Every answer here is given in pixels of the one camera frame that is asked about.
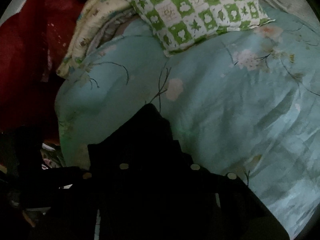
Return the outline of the black pants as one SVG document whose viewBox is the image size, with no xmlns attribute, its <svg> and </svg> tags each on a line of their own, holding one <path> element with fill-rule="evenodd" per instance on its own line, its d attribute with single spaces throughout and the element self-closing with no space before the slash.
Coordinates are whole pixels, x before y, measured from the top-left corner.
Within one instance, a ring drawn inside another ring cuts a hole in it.
<svg viewBox="0 0 320 240">
<path fill-rule="evenodd" d="M 170 122 L 151 103 L 106 139 L 87 148 L 90 171 L 100 178 L 115 174 L 121 165 L 127 165 L 127 172 L 151 176 L 182 172 L 193 164 L 173 138 Z"/>
</svg>

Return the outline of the light blue floral duvet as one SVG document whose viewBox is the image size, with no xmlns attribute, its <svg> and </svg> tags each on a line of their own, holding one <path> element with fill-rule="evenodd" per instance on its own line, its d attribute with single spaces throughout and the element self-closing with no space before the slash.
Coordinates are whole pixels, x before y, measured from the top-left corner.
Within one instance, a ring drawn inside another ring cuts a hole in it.
<svg viewBox="0 0 320 240">
<path fill-rule="evenodd" d="M 200 165 L 234 172 L 291 239 L 319 205 L 319 30 L 267 7 L 273 22 L 166 57 L 141 19 L 89 53 L 55 108 L 68 166 L 146 103 Z"/>
</svg>

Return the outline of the cream patterned folded blanket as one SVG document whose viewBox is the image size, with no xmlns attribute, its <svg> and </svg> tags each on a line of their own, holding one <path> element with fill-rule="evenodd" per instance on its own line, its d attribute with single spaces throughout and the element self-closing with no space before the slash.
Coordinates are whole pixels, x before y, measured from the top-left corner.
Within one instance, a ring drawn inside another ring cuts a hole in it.
<svg viewBox="0 0 320 240">
<path fill-rule="evenodd" d="M 76 22 L 67 53 L 58 67 L 66 78 L 84 59 L 104 42 L 111 40 L 118 27 L 136 15 L 126 0 L 88 0 Z"/>
</svg>

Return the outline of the red quilted jacket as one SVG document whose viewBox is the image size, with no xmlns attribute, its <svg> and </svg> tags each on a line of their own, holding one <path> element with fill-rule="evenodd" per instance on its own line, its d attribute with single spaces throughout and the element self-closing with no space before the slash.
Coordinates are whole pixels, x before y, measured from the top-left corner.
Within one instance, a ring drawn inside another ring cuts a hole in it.
<svg viewBox="0 0 320 240">
<path fill-rule="evenodd" d="M 1 25 L 1 132 L 59 143 L 54 101 L 67 53 L 88 0 L 26 0 Z"/>
</svg>

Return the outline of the green white checkered pillow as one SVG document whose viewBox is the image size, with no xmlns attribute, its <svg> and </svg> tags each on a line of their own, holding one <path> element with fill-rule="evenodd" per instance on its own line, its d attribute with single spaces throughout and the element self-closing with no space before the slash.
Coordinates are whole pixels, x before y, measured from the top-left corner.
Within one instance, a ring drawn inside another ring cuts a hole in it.
<svg viewBox="0 0 320 240">
<path fill-rule="evenodd" d="M 230 31 L 272 22 L 259 0 L 126 0 L 152 28 L 170 57 Z"/>
</svg>

